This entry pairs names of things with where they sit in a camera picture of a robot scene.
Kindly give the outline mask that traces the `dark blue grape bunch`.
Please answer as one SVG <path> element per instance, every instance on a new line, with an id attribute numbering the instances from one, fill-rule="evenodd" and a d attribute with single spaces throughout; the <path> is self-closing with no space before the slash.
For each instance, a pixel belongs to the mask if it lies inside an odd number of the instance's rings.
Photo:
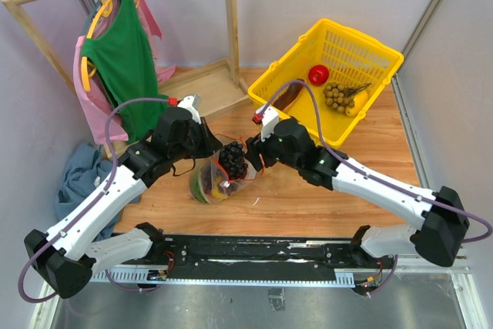
<path id="1" fill-rule="evenodd" d="M 232 141 L 226 144 L 219 154 L 219 164 L 226 171 L 230 180 L 242 180 L 247 175 L 248 165 L 246 163 L 243 144 Z"/>

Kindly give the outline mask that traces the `clear zip bag orange zipper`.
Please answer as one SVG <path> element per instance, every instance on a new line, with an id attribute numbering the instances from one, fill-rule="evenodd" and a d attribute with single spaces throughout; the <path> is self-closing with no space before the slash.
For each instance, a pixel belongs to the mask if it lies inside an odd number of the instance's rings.
<path id="1" fill-rule="evenodd" d="M 247 150 L 246 150 L 246 141 L 243 137 L 240 136 L 240 137 L 236 138 L 236 137 L 231 137 L 231 136 L 219 134 L 219 140 L 223 143 L 223 146 L 225 146 L 228 143 L 231 143 L 232 141 L 237 141 L 239 143 L 242 143 L 243 144 L 244 157 L 245 157 Z M 210 156 L 206 159 L 199 160 L 196 164 L 195 169 L 192 171 L 192 174 L 198 173 L 200 175 L 201 169 L 207 163 L 212 163 L 215 167 L 216 177 L 222 177 L 222 178 L 224 178 L 230 182 L 229 188 L 227 190 L 229 197 L 231 197 L 235 193 L 238 193 L 239 191 L 244 189 L 246 186 L 250 185 L 255 179 L 257 179 L 258 177 L 260 177 L 263 174 L 263 170 L 256 171 L 253 168 L 252 164 L 248 160 L 245 159 L 246 164 L 248 165 L 246 177 L 242 180 L 230 180 L 226 174 L 226 171 L 219 164 L 219 154 L 220 154 L 220 151 L 217 151 L 212 156 Z M 206 197 L 209 200 L 208 204 L 220 202 L 220 201 L 214 200 L 214 198 L 212 198 L 211 194 L 206 194 Z"/>

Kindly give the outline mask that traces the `watermelon slice toy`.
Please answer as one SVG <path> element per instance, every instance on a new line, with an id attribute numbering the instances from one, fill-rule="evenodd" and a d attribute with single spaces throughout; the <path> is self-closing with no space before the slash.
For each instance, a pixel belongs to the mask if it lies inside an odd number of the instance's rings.
<path id="1" fill-rule="evenodd" d="M 189 194 L 199 203 L 209 203 L 206 194 L 203 192 L 201 177 L 198 173 L 193 173 L 189 179 Z"/>

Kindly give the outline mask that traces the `orange mango toy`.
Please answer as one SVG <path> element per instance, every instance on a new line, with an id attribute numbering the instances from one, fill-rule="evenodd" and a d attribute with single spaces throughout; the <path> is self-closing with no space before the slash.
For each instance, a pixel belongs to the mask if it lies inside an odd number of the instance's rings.
<path id="1" fill-rule="evenodd" d="M 216 177 L 213 181 L 213 186 L 211 189 L 211 196 L 216 201 L 225 200 L 229 197 L 228 188 L 230 182 L 222 177 Z"/>

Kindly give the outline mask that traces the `dark purple grape bunch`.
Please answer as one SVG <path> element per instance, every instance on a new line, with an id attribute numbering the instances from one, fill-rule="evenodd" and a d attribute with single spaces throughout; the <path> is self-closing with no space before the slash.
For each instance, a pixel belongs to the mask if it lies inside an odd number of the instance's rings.
<path id="1" fill-rule="evenodd" d="M 215 167 L 212 163 L 207 163 L 200 172 L 200 180 L 205 194 L 211 194 L 216 187 Z"/>

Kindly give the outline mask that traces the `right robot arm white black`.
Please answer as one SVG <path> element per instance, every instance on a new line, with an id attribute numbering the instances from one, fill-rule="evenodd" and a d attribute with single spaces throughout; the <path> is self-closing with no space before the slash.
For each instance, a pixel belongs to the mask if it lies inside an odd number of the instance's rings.
<path id="1" fill-rule="evenodd" d="M 453 265 L 470 223 L 452 188 L 433 191 L 384 176 L 345 153 L 316 145 L 295 119 L 247 139 L 246 147 L 246 158 L 255 170 L 281 163 L 310 185 L 357 196 L 405 220 L 394 227 L 360 227 L 349 248 L 350 261 L 357 267 L 406 253 L 439 267 Z"/>

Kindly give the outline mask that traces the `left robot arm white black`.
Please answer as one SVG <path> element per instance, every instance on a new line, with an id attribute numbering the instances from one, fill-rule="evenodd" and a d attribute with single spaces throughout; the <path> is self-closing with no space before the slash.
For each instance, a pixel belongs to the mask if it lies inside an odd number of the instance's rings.
<path id="1" fill-rule="evenodd" d="M 28 265 L 66 299 L 80 292 L 103 270 L 130 260 L 160 262 L 164 233 L 149 223 L 96 241 L 96 236 L 137 196 L 182 159 L 205 159 L 222 147 L 203 117 L 178 106 L 167 109 L 156 128 L 129 146 L 101 184 L 64 220 L 24 239 Z"/>

